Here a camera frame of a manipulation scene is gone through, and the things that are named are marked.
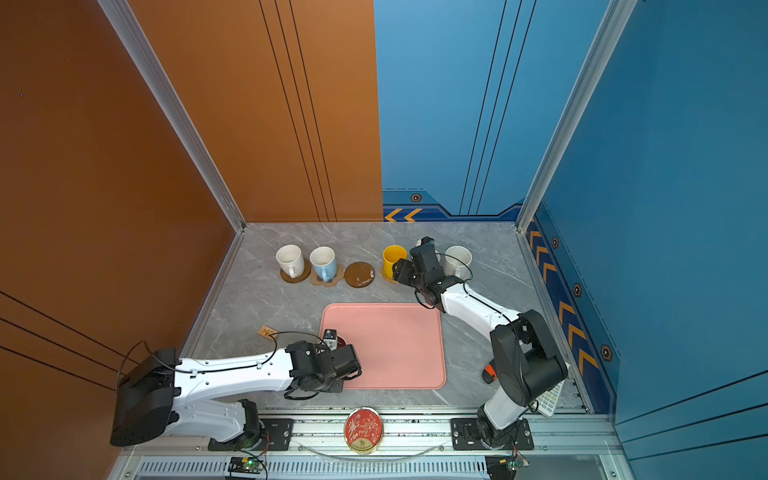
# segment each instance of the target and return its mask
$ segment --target gray marble tabletop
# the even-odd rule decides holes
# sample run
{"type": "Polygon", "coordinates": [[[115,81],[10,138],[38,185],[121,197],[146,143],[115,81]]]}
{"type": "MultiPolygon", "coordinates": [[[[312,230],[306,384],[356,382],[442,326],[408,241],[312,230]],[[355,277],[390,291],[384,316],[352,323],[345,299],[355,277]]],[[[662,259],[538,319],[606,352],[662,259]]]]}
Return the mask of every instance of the gray marble tabletop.
{"type": "MultiPolygon", "coordinates": [[[[382,252],[389,245],[407,250],[422,237],[432,237],[440,252],[461,245],[472,252],[470,267],[475,291],[503,306],[541,310],[512,223],[249,223],[223,289],[207,321],[194,356],[225,358],[270,352],[272,342],[258,334],[262,326],[317,333],[323,309],[331,303],[411,303],[413,289],[387,283],[379,275],[382,252]],[[294,243],[305,257],[327,245],[339,263],[370,263],[374,282],[362,289],[342,280],[335,287],[314,286],[309,280],[288,284],[280,279],[275,252],[294,243]]],[[[322,393],[302,402],[285,400],[281,393],[255,392],[245,397],[263,408],[306,406],[451,406],[479,407],[496,390],[481,371],[492,358],[491,345],[461,320],[442,314],[447,382],[435,390],[345,390],[322,393]]],[[[280,346],[306,339],[283,334],[280,346]]]]}

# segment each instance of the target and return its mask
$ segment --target yellow mug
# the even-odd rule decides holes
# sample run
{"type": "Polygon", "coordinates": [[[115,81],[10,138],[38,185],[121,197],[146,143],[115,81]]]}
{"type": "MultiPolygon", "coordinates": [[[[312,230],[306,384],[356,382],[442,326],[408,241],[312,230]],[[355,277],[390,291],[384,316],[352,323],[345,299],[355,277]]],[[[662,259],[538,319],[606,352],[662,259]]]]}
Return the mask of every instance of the yellow mug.
{"type": "Polygon", "coordinates": [[[408,258],[408,252],[400,245],[390,245],[384,249],[384,276],[388,280],[394,275],[392,266],[401,258],[408,258]]]}

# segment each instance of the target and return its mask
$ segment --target orange wall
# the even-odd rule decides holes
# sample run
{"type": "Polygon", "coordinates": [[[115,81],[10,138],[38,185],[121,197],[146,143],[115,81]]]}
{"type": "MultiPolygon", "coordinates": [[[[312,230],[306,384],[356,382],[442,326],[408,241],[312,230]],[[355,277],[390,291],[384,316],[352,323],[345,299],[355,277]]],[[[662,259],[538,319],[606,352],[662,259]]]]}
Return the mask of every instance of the orange wall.
{"type": "Polygon", "coordinates": [[[381,220],[372,0],[130,5],[246,220],[381,220]]]}
{"type": "Polygon", "coordinates": [[[0,477],[103,478],[115,351],[182,345],[233,230],[97,2],[4,2],[0,62],[0,291],[106,346],[0,295],[0,477]]]}

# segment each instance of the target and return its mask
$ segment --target orange and black object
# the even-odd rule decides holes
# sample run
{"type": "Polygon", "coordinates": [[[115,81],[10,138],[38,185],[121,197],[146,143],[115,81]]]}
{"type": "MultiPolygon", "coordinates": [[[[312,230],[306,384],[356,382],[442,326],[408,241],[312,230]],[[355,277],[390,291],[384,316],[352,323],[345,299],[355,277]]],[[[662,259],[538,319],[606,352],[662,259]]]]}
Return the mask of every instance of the orange and black object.
{"type": "Polygon", "coordinates": [[[482,379],[485,383],[493,383],[496,378],[496,361],[491,360],[482,371],[482,379]]]}

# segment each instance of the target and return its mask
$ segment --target red round tin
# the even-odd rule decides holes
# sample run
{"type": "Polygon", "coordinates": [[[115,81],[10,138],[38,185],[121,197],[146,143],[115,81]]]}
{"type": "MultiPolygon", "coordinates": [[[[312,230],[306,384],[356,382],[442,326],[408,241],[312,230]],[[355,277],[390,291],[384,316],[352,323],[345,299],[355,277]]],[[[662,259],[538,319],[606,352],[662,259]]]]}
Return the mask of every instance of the red round tin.
{"type": "Polygon", "coordinates": [[[361,455],[376,450],[382,440],[384,424],[375,410],[364,407],[349,415],[344,424],[346,444],[361,455]]]}

